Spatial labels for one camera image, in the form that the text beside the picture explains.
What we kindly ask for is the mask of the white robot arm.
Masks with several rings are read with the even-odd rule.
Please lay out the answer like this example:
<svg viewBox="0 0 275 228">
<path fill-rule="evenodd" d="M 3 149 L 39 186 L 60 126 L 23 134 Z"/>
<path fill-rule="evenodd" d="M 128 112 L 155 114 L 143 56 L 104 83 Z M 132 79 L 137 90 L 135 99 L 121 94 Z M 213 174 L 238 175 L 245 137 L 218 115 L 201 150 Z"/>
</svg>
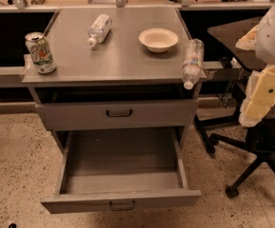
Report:
<svg viewBox="0 0 275 228">
<path fill-rule="evenodd" d="M 275 3 L 235 47 L 254 50 L 256 57 L 266 63 L 261 72 L 253 70 L 249 76 L 246 98 L 240 108 L 239 123 L 253 127 L 275 105 Z"/>
</svg>

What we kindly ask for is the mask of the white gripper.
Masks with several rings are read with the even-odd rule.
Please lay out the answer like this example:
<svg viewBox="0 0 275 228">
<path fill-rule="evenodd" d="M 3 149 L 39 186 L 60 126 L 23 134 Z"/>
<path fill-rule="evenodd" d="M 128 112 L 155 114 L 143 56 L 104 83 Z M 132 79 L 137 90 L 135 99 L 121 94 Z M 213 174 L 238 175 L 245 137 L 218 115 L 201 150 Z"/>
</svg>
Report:
<svg viewBox="0 0 275 228">
<path fill-rule="evenodd" d="M 253 127 L 275 105 L 275 4 L 262 18 L 259 26 L 253 27 L 240 38 L 236 48 L 254 50 L 256 57 L 267 64 L 261 72 L 253 71 L 248 78 L 246 97 L 240 108 L 239 123 Z"/>
</svg>

